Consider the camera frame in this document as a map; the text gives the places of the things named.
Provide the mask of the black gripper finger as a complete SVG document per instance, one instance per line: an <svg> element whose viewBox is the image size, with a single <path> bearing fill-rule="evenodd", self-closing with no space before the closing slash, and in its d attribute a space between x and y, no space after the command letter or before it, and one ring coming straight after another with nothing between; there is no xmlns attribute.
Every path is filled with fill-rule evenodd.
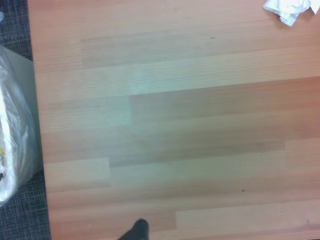
<svg viewBox="0 0 320 240"><path fill-rule="evenodd" d="M149 224L140 218L133 227L124 233L118 240L149 240Z"/></svg>

